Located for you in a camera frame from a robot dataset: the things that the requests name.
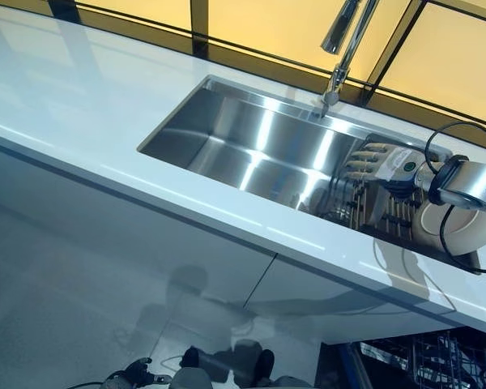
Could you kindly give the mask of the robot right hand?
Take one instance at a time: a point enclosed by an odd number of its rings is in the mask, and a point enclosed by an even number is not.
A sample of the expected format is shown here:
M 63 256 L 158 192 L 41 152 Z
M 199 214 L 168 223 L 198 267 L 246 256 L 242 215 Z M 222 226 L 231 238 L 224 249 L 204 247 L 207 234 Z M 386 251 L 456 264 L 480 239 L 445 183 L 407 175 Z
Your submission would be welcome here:
M 358 182 L 376 182 L 396 199 L 408 199 L 416 190 L 415 177 L 424 153 L 392 143 L 367 143 L 344 164 L 343 176 Z

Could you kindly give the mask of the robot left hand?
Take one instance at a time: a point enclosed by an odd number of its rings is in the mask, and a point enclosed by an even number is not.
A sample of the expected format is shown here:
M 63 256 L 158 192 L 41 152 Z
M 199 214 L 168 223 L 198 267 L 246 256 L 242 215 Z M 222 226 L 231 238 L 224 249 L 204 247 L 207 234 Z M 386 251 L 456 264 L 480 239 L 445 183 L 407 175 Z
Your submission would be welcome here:
M 141 388 L 150 385 L 169 385 L 172 377 L 167 374 L 153 374 L 148 370 L 152 359 L 149 357 L 140 358 L 123 370 L 124 378 L 133 388 Z

